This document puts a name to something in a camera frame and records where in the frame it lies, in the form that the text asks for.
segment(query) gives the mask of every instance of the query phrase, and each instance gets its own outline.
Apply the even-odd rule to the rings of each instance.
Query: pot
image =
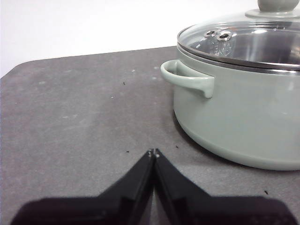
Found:
[[[179,124],[198,144],[243,165],[299,170],[300,13],[272,12],[283,1],[184,29],[178,59],[161,72],[175,85]]]

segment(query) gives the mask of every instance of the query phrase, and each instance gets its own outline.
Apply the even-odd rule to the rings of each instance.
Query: lid rim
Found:
[[[290,70],[290,69],[286,70],[286,69],[282,69],[282,68],[281,69],[272,69],[272,68],[270,69],[270,68],[265,68],[265,67],[253,67],[253,66],[246,66],[246,65],[241,65],[241,64],[233,64],[233,63],[227,63],[227,62],[207,59],[205,57],[201,57],[201,56],[195,55],[193,53],[190,53],[189,51],[182,48],[179,43],[177,45],[177,49],[183,55],[191,57],[194,60],[212,64],[214,66],[231,68],[231,69],[242,70],[242,71],[256,72],[256,73],[264,73],[264,74],[300,76],[299,70]]]
[[[185,31],[186,29],[182,30],[178,34],[177,44],[181,48],[183,48],[184,50],[186,50],[187,52],[189,52],[193,55],[200,56],[200,57],[203,57],[203,58],[206,58],[206,59],[209,59],[209,60],[213,60],[213,61],[219,61],[219,62],[234,64],[234,65],[241,65],[241,66],[246,66],[246,67],[300,71],[300,65],[299,64],[283,64],[283,63],[273,63],[273,62],[253,62],[253,61],[248,61],[248,60],[225,58],[225,57],[220,57],[220,56],[216,56],[216,55],[212,56],[211,54],[206,53],[206,52],[195,51],[192,48],[186,47],[185,45],[183,45],[179,42],[180,34],[183,31]]]

